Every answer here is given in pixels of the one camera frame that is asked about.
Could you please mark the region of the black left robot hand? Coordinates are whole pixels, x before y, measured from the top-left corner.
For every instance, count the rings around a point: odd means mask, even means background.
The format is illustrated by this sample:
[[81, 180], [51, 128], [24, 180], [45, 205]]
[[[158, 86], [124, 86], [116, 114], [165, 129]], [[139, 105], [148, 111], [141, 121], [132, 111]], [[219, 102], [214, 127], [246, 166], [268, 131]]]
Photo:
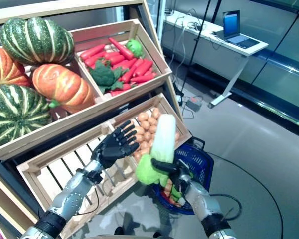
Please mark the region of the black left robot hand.
[[99, 162], [104, 169], [112, 167], [116, 160], [130, 156], [139, 148], [136, 134], [135, 126], [127, 120], [92, 151], [91, 160]]

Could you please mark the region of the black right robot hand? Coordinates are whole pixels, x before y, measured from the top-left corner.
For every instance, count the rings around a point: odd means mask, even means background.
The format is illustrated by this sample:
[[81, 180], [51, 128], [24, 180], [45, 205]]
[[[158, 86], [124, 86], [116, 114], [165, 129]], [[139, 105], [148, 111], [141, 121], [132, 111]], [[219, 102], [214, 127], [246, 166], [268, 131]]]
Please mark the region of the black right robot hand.
[[182, 160], [177, 159], [175, 163], [168, 163], [152, 158], [151, 164], [155, 170], [166, 173], [175, 185], [176, 190], [185, 194], [191, 182], [191, 176], [189, 167]]

